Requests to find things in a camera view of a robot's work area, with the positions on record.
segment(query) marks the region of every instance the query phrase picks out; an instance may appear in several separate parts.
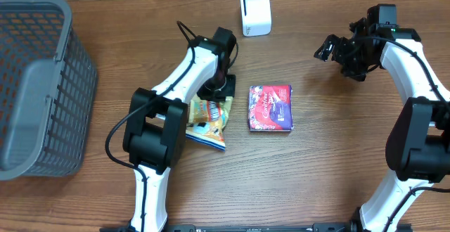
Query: gray plastic container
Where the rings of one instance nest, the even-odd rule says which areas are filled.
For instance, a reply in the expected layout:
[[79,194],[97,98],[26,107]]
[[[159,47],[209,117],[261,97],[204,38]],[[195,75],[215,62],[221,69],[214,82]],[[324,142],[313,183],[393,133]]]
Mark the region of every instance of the gray plastic container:
[[79,170],[97,80],[64,0],[0,0],[0,180]]

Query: robotic arm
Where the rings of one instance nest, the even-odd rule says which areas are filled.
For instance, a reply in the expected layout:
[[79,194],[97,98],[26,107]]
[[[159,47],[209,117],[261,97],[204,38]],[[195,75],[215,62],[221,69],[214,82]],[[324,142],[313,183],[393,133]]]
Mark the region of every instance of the robotic arm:
[[[221,27],[212,39],[196,36],[189,41],[184,60],[165,81],[151,91],[142,88],[135,91],[129,109],[134,116],[128,119],[123,140],[123,148],[135,166],[135,212],[127,227],[111,231],[160,232],[164,228],[170,169],[176,165],[185,145],[187,103],[195,94],[216,102],[234,96],[236,76],[228,75],[228,69],[235,45],[232,31]],[[136,111],[150,101],[151,108]],[[147,123],[147,117],[164,119],[164,127]]]
[[[351,39],[328,36],[314,57],[327,61],[333,54],[332,60],[342,65],[341,73],[360,82],[377,67],[386,69],[404,109],[386,144],[390,170],[372,198],[356,211],[354,230],[349,231],[381,232],[388,228],[387,231],[393,232],[401,216],[423,191],[417,191],[401,203],[404,197],[414,188],[431,187],[450,172],[447,109],[450,92],[425,59],[417,32],[397,25],[394,5],[370,8],[367,18],[350,24],[350,30],[354,33]],[[413,51],[422,64],[401,46]],[[429,136],[429,126],[436,126],[444,133]],[[397,214],[392,216],[398,207]]]

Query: wire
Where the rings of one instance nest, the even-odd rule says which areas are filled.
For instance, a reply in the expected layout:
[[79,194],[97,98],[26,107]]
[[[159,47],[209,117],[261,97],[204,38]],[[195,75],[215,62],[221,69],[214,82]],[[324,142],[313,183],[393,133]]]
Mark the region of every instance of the wire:
[[361,41],[361,40],[379,40],[379,41],[386,41],[389,43],[394,44],[395,46],[398,46],[399,48],[405,50],[406,52],[410,53],[418,62],[419,65],[422,67],[423,69],[423,73],[425,74],[425,76],[427,77],[428,82],[430,83],[431,89],[433,90],[433,92],[436,94],[436,97],[443,102],[445,108],[447,109],[448,112],[450,112],[450,105],[447,103],[447,101],[445,100],[445,98],[441,95],[441,93],[439,92],[439,90],[437,89],[437,85],[435,84],[435,81],[433,80],[433,78],[431,77],[430,71],[428,71],[427,69],[427,65],[423,62],[423,60],[417,55],[417,52],[413,52],[411,49],[409,49],[408,47],[406,47],[403,44],[400,44],[399,42],[392,40],[392,39],[386,39],[386,38],[381,38],[381,37],[355,37],[355,38],[351,38],[349,40],[349,42],[352,41]]
[[194,36],[194,38],[196,38],[196,35],[189,29],[187,28],[187,26],[185,26],[182,22],[177,21],[176,24],[178,25],[178,28],[181,30],[181,33],[183,33],[184,37],[186,38],[186,40],[188,41],[188,45],[192,50],[192,60],[189,63],[188,67],[184,70],[183,73],[181,73],[181,75],[169,86],[167,87],[167,89],[165,91],[163,91],[161,94],[158,94],[156,97],[154,97],[153,99],[149,100],[147,103],[141,105],[140,107],[138,107],[137,109],[135,109],[134,111],[130,112],[127,116],[123,117],[110,131],[110,133],[108,134],[108,136],[106,137],[106,141],[105,141],[105,151],[106,151],[106,155],[108,155],[108,157],[113,161],[116,162],[119,165],[128,167],[128,168],[132,168],[135,169],[136,171],[138,171],[141,176],[142,176],[142,182],[143,182],[143,197],[142,197],[142,210],[141,210],[141,232],[144,232],[144,227],[145,227],[145,211],[146,211],[146,197],[147,197],[147,176],[146,174],[143,172],[142,169],[140,169],[138,167],[138,165],[132,165],[129,164],[127,162],[123,162],[121,160],[118,160],[116,157],[113,156],[113,154],[110,151],[110,142],[111,142],[111,138],[113,137],[114,133],[130,118],[133,117],[136,113],[146,109],[146,110],[150,110],[152,108],[152,105],[158,101],[160,98],[162,98],[164,95],[168,94],[182,79],[183,77],[188,73],[188,71],[192,68],[193,64],[195,63],[195,49],[192,46],[191,40],[189,39],[189,36],[186,34],[186,32],[184,31],[184,29],[186,29],[190,34],[192,34],[192,36]]
[[236,55],[234,56],[233,60],[230,62],[230,64],[228,65],[228,69],[233,66],[234,62],[236,61],[236,58],[238,57],[238,53],[239,53],[239,45],[238,42],[236,42]]
[[436,192],[436,193],[450,193],[450,189],[441,189],[441,188],[433,188],[433,187],[425,187],[425,186],[416,187],[414,189],[411,189],[408,192],[408,194],[406,194],[406,196],[403,198],[403,200],[401,200],[400,204],[397,205],[397,207],[395,208],[395,210],[393,211],[391,216],[389,218],[387,218],[386,226],[382,230],[382,232],[387,232],[392,221],[394,221],[395,216],[400,212],[400,209],[406,204],[406,202],[412,195],[416,194],[417,191],[432,191],[432,192]]

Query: wood grain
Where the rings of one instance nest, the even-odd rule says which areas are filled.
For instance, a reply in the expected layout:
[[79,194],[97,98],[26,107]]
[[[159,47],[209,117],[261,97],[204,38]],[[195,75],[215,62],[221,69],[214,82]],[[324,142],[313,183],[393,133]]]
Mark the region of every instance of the wood grain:
[[[72,1],[74,28],[98,66],[98,93],[81,171],[59,179],[0,183],[2,231],[97,231],[127,223],[134,174],[104,152],[110,128],[138,87],[159,84],[181,61],[182,20],[211,37],[217,26],[238,37],[236,99],[224,132],[226,152],[192,141],[169,180],[171,224],[301,225],[346,221],[383,178],[385,142],[402,105],[394,82],[377,70],[363,83],[312,57],[327,35],[348,36],[349,22],[378,3],[397,5],[402,27],[417,29],[425,55],[450,87],[450,0],[271,0],[273,27],[243,38],[238,0]],[[295,129],[250,133],[250,85],[292,84]],[[123,160],[123,129],[112,139]],[[445,179],[439,186],[449,187]],[[450,195],[423,194],[403,218],[416,231],[450,231]]]

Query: black cable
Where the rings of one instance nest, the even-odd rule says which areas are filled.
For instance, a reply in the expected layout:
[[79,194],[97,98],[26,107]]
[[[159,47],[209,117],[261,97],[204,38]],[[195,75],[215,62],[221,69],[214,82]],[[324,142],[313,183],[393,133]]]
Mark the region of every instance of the black cable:
[[163,91],[161,94],[158,94],[155,98],[149,100],[147,103],[141,105],[140,107],[138,107],[137,109],[135,109],[134,111],[130,112],[127,116],[123,117],[110,131],[110,133],[108,134],[108,136],[106,137],[106,141],[105,141],[105,151],[106,151],[106,155],[108,155],[108,157],[113,161],[116,162],[119,165],[128,167],[128,168],[132,168],[135,169],[136,171],[138,171],[141,176],[142,176],[142,182],[143,182],[143,197],[142,197],[142,209],[141,209],[141,232],[144,232],[144,227],[145,227],[145,211],[146,211],[146,197],[147,197],[147,176],[146,174],[143,172],[142,169],[140,169],[138,167],[138,165],[131,165],[127,162],[123,162],[121,160],[118,160],[116,157],[113,156],[113,154],[110,151],[110,142],[111,142],[111,138],[113,137],[114,133],[130,118],[133,117],[133,115],[135,115],[137,112],[140,112],[144,109],[146,110],[150,110],[152,105],[154,104],[154,102],[156,102],[157,100],[159,100],[160,98],[162,98],[164,95],[168,94],[182,79],[183,77],[188,73],[188,71],[192,68],[194,62],[195,62],[195,49],[192,46],[191,40],[189,39],[188,35],[186,34],[186,32],[183,30],[186,29],[190,34],[192,34],[192,36],[196,37],[196,35],[189,29],[187,28],[187,26],[185,26],[182,22],[177,21],[176,24],[178,25],[178,28],[181,30],[181,33],[183,33],[184,37],[186,38],[186,40],[188,41],[188,45],[192,50],[192,60],[189,63],[188,67],[184,70],[183,73],[181,73],[181,75],[169,86],[167,87],[167,89],[165,91]]
[[423,69],[423,73],[425,74],[425,76],[427,77],[428,82],[430,83],[431,89],[433,90],[433,92],[436,94],[436,97],[438,97],[438,99],[443,102],[445,108],[447,109],[448,112],[450,112],[450,105],[447,103],[447,101],[445,100],[445,98],[441,95],[441,93],[439,92],[439,90],[437,89],[437,85],[435,84],[435,81],[433,80],[433,78],[431,77],[430,72],[427,69],[427,65],[423,62],[422,59],[420,59],[420,57],[417,55],[417,52],[413,52],[411,49],[409,49],[408,47],[400,44],[399,42],[392,40],[392,39],[386,39],[386,38],[381,38],[381,37],[355,37],[355,38],[351,38],[348,42],[352,42],[352,41],[361,41],[361,40],[379,40],[379,41],[386,41],[389,43],[394,44],[395,46],[398,46],[399,48],[405,50],[406,52],[410,53],[418,62],[419,65],[422,67]]
[[233,60],[230,62],[230,64],[228,65],[228,69],[233,66],[234,62],[236,61],[236,58],[238,57],[238,53],[239,53],[239,45],[238,42],[236,42],[236,55],[234,56]]
[[395,216],[400,212],[400,209],[405,205],[406,201],[412,196],[415,195],[417,191],[432,191],[436,193],[450,193],[450,189],[441,189],[441,188],[433,188],[433,187],[416,187],[414,189],[411,189],[408,194],[401,200],[400,204],[397,205],[395,210],[393,211],[392,215],[387,219],[387,223],[385,228],[382,230],[382,232],[387,232],[389,229],[389,226],[391,225],[392,221],[394,221]]

